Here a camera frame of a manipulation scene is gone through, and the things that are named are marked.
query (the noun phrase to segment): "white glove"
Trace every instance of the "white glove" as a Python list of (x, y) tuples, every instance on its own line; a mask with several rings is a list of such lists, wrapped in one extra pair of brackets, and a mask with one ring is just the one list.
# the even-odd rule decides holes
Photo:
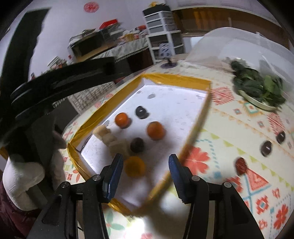
[[(50, 174), (53, 189), (56, 190), (60, 183), (65, 181), (64, 161), (58, 149), (66, 148), (66, 142), (55, 131), (53, 131), (53, 145), (54, 152), (50, 161)], [(38, 207), (33, 203), (26, 191), (44, 179), (45, 170), (37, 162), (19, 162), (23, 161), (19, 159), (20, 157), (17, 154), (9, 156), (3, 172), (2, 182), (7, 195), (14, 205), (23, 211), (31, 211)]]

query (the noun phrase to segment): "black box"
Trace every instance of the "black box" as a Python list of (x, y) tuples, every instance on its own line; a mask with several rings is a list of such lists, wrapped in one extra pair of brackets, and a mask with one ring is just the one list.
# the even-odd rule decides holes
[(171, 11), (170, 7), (168, 5), (156, 5), (154, 7), (147, 8), (143, 10), (144, 16), (150, 15), (155, 12), (159, 11)]

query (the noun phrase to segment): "plate of greens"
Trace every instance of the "plate of greens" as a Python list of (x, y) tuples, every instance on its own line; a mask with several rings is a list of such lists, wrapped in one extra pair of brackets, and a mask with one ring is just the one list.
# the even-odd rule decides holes
[(283, 80), (278, 76), (266, 75), (245, 66), (237, 60), (231, 62), (233, 84), (246, 100), (264, 110), (272, 111), (285, 103), (282, 96)]

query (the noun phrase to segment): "black ball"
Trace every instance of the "black ball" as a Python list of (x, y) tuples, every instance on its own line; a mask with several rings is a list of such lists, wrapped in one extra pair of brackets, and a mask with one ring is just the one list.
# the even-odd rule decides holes
[(131, 142), (131, 151), (134, 153), (141, 153), (144, 151), (145, 145), (141, 138), (134, 138)]
[(138, 106), (136, 108), (136, 116), (138, 116), (140, 119), (146, 119), (149, 114), (147, 113), (146, 109), (144, 109), (142, 106)]

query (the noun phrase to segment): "maroon sleeve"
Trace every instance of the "maroon sleeve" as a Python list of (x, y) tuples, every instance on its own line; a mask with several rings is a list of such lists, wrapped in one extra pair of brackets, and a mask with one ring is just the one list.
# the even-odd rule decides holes
[(25, 212), (17, 208), (0, 183), (0, 233), (5, 239), (26, 238), (40, 209)]

